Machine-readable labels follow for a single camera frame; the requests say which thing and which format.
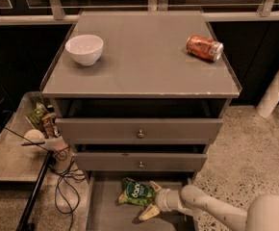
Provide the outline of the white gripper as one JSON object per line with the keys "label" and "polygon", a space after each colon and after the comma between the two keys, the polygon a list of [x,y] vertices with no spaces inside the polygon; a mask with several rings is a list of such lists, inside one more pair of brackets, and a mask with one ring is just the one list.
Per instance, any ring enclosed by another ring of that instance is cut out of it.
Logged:
{"label": "white gripper", "polygon": [[140,221],[149,220],[157,216],[160,211],[171,212],[181,209],[180,194],[177,190],[162,189],[162,187],[154,181],[151,181],[150,185],[157,193],[155,203],[158,207],[153,204],[148,205],[147,208],[139,215]]}

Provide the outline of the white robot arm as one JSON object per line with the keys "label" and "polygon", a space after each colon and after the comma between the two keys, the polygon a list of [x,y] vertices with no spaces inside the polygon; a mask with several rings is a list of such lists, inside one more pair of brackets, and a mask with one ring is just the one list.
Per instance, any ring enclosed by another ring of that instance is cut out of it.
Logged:
{"label": "white robot arm", "polygon": [[278,102],[229,108],[195,181],[179,192],[153,185],[158,211],[204,211],[231,231],[279,231]]}

